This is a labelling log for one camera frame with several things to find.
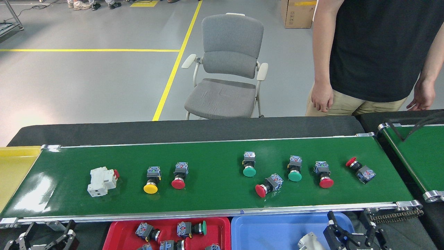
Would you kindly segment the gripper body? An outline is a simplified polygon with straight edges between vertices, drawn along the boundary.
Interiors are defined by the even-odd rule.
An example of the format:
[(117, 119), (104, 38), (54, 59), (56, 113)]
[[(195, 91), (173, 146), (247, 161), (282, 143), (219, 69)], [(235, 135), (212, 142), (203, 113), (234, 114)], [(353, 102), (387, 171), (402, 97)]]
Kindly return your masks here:
[(344, 243), (344, 250), (368, 250), (368, 246), (365, 244), (365, 241), (351, 241), (347, 240)]

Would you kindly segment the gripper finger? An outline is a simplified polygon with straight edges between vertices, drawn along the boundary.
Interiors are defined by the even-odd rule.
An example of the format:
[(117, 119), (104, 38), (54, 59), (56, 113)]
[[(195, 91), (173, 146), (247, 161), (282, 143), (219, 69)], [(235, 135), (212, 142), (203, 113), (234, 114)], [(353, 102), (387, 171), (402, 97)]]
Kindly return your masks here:
[(329, 211), (327, 217), (328, 225), (324, 229), (324, 237), (330, 250), (349, 250), (347, 247), (347, 237), (349, 232), (338, 225), (333, 211)]
[(36, 223), (31, 223), (27, 231), (22, 233), (17, 239), (9, 240), (6, 243), (4, 250), (30, 250), (30, 241), (33, 239), (36, 233)]
[(386, 232), (378, 226), (379, 223), (381, 223), (381, 219), (369, 210), (362, 212), (362, 224), (366, 229), (365, 246), (367, 249), (376, 249), (375, 240), (378, 241), (379, 250), (389, 249)]
[(76, 250), (77, 249), (77, 238), (74, 229), (76, 227), (76, 222), (70, 220), (67, 225), (63, 225), (58, 220), (53, 222), (46, 222), (53, 231), (62, 232), (62, 235), (56, 240), (43, 246), (43, 250)]

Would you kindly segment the person's right hand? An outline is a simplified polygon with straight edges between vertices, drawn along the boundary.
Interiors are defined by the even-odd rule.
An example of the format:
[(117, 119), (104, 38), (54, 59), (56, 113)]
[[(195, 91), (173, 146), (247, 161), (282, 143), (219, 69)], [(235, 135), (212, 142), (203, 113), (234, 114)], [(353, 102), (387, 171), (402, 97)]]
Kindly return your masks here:
[(333, 89), (328, 82), (314, 82), (310, 100), (316, 111), (327, 113), (333, 104)]

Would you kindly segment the person's left hand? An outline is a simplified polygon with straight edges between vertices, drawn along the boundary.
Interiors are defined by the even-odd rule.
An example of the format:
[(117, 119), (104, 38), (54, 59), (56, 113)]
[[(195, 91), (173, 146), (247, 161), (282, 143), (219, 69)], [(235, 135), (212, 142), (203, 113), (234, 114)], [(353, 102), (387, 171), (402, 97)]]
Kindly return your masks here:
[(406, 109), (408, 111), (429, 110), (435, 97), (435, 82), (419, 79), (414, 87), (413, 100), (406, 106)]

